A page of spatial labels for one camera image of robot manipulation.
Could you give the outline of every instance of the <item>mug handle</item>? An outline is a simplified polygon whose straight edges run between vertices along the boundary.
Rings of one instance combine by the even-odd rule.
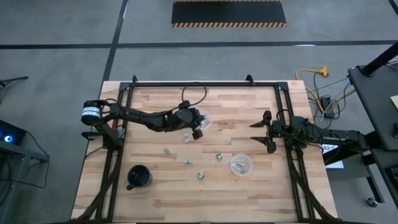
[[[131,190],[131,189],[133,189],[133,188],[134,188],[134,186],[133,186],[132,184],[129,184],[129,185],[127,185],[127,187],[126,187],[127,190]]]

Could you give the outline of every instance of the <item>black mug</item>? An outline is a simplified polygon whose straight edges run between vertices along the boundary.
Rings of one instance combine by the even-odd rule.
[[[152,183],[152,174],[146,166],[136,165],[127,174],[127,181],[129,182],[127,190],[135,187],[148,187]]]

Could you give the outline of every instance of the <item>concrete floor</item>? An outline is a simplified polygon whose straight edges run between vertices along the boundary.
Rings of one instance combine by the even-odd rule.
[[[122,0],[2,0],[0,45],[111,43]],[[171,0],[130,0],[120,43],[206,41],[311,41],[398,39],[398,17],[387,0],[282,0],[286,29],[172,29]],[[347,76],[388,45],[323,47],[218,47],[118,49],[110,80],[289,80],[299,68],[328,66],[330,76],[318,86]],[[29,130],[51,155],[45,189],[20,186],[13,223],[50,223],[70,217],[87,145],[80,133],[85,100],[100,92],[108,49],[0,50],[1,78],[28,75],[1,92],[0,118]],[[312,74],[302,73],[313,88]],[[332,96],[347,82],[320,93]],[[332,128],[373,130],[357,95]],[[344,220],[394,223],[398,210],[382,183],[385,204],[370,208],[366,179],[331,179],[339,217]],[[31,169],[26,181],[43,181],[45,167]]]

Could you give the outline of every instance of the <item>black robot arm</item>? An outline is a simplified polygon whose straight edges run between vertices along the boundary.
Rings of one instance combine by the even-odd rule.
[[[145,125],[148,129],[156,132],[177,131],[183,128],[191,128],[194,140],[203,136],[199,130],[201,122],[205,119],[196,108],[190,107],[189,101],[183,101],[173,110],[156,113],[145,113],[143,111],[126,108],[119,103],[110,103],[107,100],[89,100],[83,106],[81,122],[94,126],[103,137],[103,146],[109,148],[119,145],[119,133],[115,128],[108,125],[113,119],[126,120]]]

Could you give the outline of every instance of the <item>cart wheel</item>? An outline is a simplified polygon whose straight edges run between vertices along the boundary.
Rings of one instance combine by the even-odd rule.
[[[367,202],[368,205],[369,205],[370,207],[372,207],[372,208],[376,208],[377,205],[379,204],[379,203],[376,201],[376,199],[375,199],[374,197],[368,198],[368,199],[366,200],[366,202]]]

